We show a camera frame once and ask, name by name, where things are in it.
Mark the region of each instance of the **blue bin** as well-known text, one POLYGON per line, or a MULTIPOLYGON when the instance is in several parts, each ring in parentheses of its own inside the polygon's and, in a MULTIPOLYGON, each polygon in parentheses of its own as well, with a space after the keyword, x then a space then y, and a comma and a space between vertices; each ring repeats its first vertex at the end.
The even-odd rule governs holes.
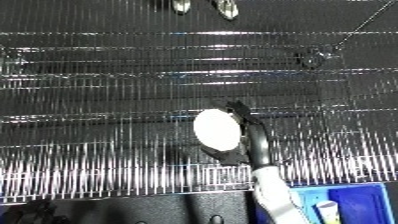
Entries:
MULTIPOLYGON (((322 224, 315 205, 332 200, 339 203, 343 224, 394 224, 387 190, 383 184, 353 184, 292 188, 301 198, 302 210, 313 224, 322 224)), ((257 209, 257 223, 267 223, 257 209)))

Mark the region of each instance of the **metal rod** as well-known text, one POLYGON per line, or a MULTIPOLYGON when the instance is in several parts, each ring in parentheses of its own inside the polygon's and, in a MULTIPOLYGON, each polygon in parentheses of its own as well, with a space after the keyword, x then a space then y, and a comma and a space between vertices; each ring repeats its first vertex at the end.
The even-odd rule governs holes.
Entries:
POLYGON ((383 13, 385 13, 388 9, 390 9, 395 3, 397 3, 397 0, 391 0, 387 2, 383 7, 381 7, 379 10, 377 10, 375 13, 373 13, 372 16, 370 16, 367 20, 365 20, 363 23, 361 23, 354 31, 352 31, 350 34, 348 34, 343 40, 341 40, 337 45, 336 49, 340 50, 341 47, 348 41, 350 40, 358 31, 363 30, 366 26, 370 25, 372 22, 375 21, 375 19, 378 16, 381 16, 383 13))

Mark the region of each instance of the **metal grid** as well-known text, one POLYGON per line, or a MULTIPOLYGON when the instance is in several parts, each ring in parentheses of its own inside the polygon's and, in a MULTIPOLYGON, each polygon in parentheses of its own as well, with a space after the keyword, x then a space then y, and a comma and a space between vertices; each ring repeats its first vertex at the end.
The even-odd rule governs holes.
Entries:
POLYGON ((197 113, 239 99, 291 184, 396 180, 398 8, 306 69, 387 1, 15 1, 0 8, 5 203, 245 190, 200 150, 197 113))

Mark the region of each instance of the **white object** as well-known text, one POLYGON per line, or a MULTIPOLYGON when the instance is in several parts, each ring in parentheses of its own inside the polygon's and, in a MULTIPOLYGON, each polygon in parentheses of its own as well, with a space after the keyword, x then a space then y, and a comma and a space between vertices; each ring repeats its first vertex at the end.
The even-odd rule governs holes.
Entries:
POLYGON ((219 151, 236 148, 242 135, 240 125, 231 114, 218 109, 201 112, 193 128, 203 145, 219 151))
POLYGON ((217 9, 227 20, 233 20, 239 15, 235 0, 215 0, 217 9))
POLYGON ((256 179, 254 197, 275 224, 309 224, 307 217, 297 206, 297 195, 279 174, 277 166, 267 166, 253 171, 256 179))
POLYGON ((335 201, 322 201, 316 204, 324 224, 341 224, 339 204, 335 201))
POLYGON ((173 0, 173 8, 179 14, 185 14, 191 9, 191 0, 173 0))

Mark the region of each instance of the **white cup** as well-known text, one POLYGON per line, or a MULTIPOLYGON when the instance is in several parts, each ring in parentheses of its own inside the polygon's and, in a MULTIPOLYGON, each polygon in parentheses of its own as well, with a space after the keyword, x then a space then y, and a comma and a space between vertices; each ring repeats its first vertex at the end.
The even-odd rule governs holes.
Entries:
POLYGON ((339 204, 335 201, 321 201, 316 204, 324 224, 341 224, 339 204))

